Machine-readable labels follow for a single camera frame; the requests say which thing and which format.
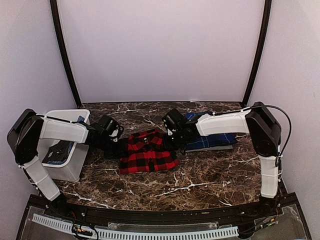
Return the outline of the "grey shirt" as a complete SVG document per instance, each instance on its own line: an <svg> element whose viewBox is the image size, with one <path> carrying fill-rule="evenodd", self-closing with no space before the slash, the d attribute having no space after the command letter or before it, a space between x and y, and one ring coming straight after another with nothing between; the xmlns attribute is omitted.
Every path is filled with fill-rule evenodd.
<svg viewBox="0 0 320 240"><path fill-rule="evenodd" d="M207 152L207 151L222 151L222 150L231 150L233 149L232 145L226 146L212 146L212 147L204 147L204 148L194 148L194 149L185 149L185 152Z"/></svg>

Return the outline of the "blue plaid shirt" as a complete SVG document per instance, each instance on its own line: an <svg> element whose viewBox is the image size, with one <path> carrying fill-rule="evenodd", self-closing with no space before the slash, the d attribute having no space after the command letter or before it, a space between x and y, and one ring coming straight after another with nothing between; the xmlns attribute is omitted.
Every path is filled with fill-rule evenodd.
<svg viewBox="0 0 320 240"><path fill-rule="evenodd" d="M234 146L238 141L232 133L212 134L208 136L199 136L189 141L185 149L200 149L216 146Z"/></svg>

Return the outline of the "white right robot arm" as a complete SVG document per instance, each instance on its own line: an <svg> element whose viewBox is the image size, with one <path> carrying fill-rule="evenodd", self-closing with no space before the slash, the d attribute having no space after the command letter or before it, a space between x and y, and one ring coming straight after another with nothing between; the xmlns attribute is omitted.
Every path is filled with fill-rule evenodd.
<svg viewBox="0 0 320 240"><path fill-rule="evenodd" d="M166 129L164 147L167 150L178 150L198 137L249 134L260 161L260 195L264 198L255 205L255 213L266 217L275 208L272 199L278 193L282 174L281 159L287 146L281 143L282 127L270 109L281 110L277 106L258 101L250 107L222 113L209 111L188 119L173 108L162 118Z"/></svg>

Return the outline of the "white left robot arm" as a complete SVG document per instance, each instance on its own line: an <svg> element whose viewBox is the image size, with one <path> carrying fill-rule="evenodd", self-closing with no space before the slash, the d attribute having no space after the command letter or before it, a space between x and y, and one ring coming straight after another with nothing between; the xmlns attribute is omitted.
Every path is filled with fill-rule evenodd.
<svg viewBox="0 0 320 240"><path fill-rule="evenodd" d="M27 108L7 134L15 162L51 203L60 218L71 213L55 180L78 182L89 147L114 152L124 128L103 115L90 123L87 109L51 110L44 115Z"/></svg>

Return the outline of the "red black plaid shirt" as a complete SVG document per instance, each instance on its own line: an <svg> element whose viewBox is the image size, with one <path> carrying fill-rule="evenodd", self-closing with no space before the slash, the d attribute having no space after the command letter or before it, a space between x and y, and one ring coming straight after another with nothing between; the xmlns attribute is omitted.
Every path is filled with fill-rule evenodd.
<svg viewBox="0 0 320 240"><path fill-rule="evenodd" d="M124 143L118 168L122 175L166 171L180 165L176 152L165 149L164 134L157 128L133 133Z"/></svg>

